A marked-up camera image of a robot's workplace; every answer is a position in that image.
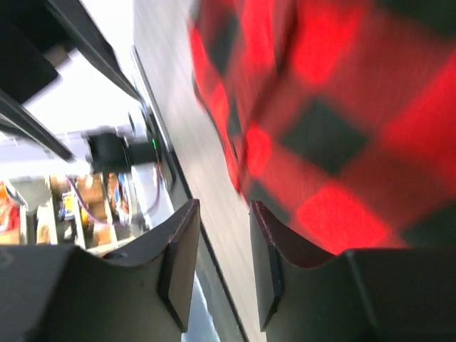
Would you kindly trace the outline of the red black plaid shirt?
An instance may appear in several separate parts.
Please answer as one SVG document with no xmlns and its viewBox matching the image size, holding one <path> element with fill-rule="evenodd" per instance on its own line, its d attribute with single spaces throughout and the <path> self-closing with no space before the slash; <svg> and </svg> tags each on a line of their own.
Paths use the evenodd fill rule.
<svg viewBox="0 0 456 342">
<path fill-rule="evenodd" d="M 453 1 L 197 1 L 190 49 L 246 201 L 334 254 L 455 244 Z"/>
</svg>

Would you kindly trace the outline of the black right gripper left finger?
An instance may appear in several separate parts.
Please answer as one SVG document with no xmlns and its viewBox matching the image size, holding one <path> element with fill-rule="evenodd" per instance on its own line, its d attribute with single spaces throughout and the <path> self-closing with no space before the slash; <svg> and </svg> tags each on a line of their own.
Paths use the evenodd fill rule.
<svg viewBox="0 0 456 342">
<path fill-rule="evenodd" d="M 105 256 L 1 248 L 3 341 L 179 341 L 188 329 L 200 203 Z"/>
</svg>

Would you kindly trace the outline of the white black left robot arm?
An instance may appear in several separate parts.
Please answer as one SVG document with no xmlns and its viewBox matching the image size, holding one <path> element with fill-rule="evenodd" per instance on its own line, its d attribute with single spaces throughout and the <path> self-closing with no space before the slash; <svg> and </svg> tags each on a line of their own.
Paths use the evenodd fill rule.
<svg viewBox="0 0 456 342">
<path fill-rule="evenodd" d="M 54 135 L 38 122 L 1 125 L 1 178 L 129 172 L 156 163 L 156 139 L 128 126 Z"/>
</svg>

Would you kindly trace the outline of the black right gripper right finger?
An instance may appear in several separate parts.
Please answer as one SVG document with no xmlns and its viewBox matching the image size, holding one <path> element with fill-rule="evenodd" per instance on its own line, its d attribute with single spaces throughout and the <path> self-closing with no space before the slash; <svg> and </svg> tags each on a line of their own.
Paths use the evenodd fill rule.
<svg viewBox="0 0 456 342">
<path fill-rule="evenodd" d="M 250 205 L 260 329 L 268 341 L 453 341 L 454 249 L 330 254 Z"/>
</svg>

